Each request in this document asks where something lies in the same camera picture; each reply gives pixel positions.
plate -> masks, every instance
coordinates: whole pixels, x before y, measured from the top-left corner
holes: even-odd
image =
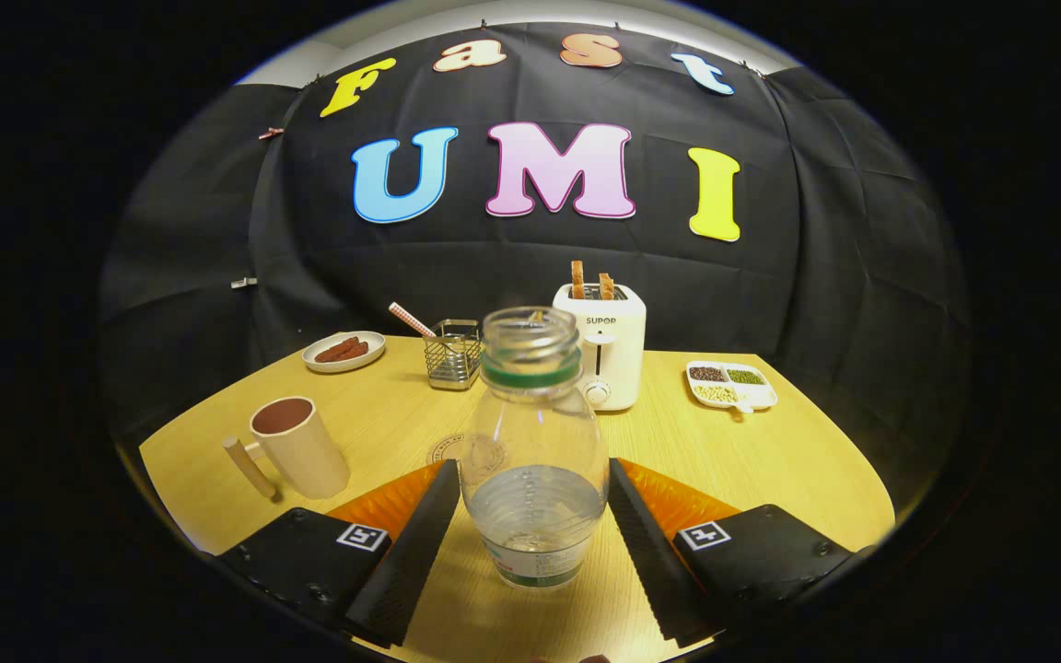
[[[696,381],[694,378],[690,377],[691,368],[718,368],[723,372],[723,377],[726,378],[726,382],[715,382],[715,381]],[[748,373],[758,374],[764,383],[763,385],[749,385],[749,383],[735,382],[731,379],[731,374],[728,374],[728,370],[746,370]],[[761,370],[754,366],[748,366],[746,364],[729,364],[729,362],[720,361],[692,361],[686,364],[686,383],[690,385],[690,390],[692,395],[695,395],[695,399],[698,399],[699,403],[705,404],[708,407],[736,407],[736,404],[743,404],[743,406],[750,407],[752,409],[766,409],[778,401],[776,398],[776,389],[771,387],[771,383],[767,381],[767,378],[761,373]],[[729,401],[718,401],[699,395],[695,391],[695,386],[702,385],[708,387],[719,386],[719,387],[731,387],[731,389],[736,394],[736,398],[740,399],[738,403],[733,403]]]
[[[343,341],[351,336],[359,336],[359,341],[366,341],[365,355],[343,361],[313,361],[319,353],[328,351],[328,349],[333,348],[333,346],[343,343]],[[375,331],[343,331],[333,336],[316,341],[311,347],[306,348],[306,352],[302,352],[302,361],[315,373],[342,373],[345,370],[353,370],[354,368],[359,368],[359,366],[366,366],[370,362],[378,360],[382,355],[383,347],[386,344],[386,337],[383,337],[382,334],[376,334]]]

white toaster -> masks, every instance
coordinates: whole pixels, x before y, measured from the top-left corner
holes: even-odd
[[[578,387],[593,409],[625,409],[636,403],[645,353],[645,302],[620,284],[613,285],[612,299],[602,299],[598,282],[586,282],[584,298],[573,299],[569,282],[551,306],[576,316],[584,366]]]

beige mug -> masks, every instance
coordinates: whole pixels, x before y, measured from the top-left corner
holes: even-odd
[[[317,406],[306,396],[285,396],[257,409],[248,419],[256,437],[251,444],[224,441],[224,449],[261,494],[276,488],[262,474],[254,457],[265,456],[277,466],[285,482],[307,499],[331,499],[350,478],[350,470],[321,422]]]

letter m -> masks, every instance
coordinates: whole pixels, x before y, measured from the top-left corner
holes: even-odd
[[[601,219],[627,219],[637,211],[625,188],[625,143],[632,134],[623,126],[590,124],[580,129],[564,154],[534,122],[507,122],[489,129],[498,140],[498,194],[485,203],[493,215],[522,215],[534,210],[525,177],[552,213],[563,208],[576,180],[584,190],[576,212]]]

striped straw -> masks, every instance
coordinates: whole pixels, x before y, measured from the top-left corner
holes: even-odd
[[[416,319],[407,311],[404,311],[403,307],[400,307],[396,302],[392,302],[392,306],[388,306],[387,310],[392,311],[392,313],[399,319],[404,320],[405,324],[408,324],[408,327],[412,327],[417,332],[420,332],[421,336],[436,337],[436,334],[433,334],[433,331],[430,328],[424,327],[420,320]]]

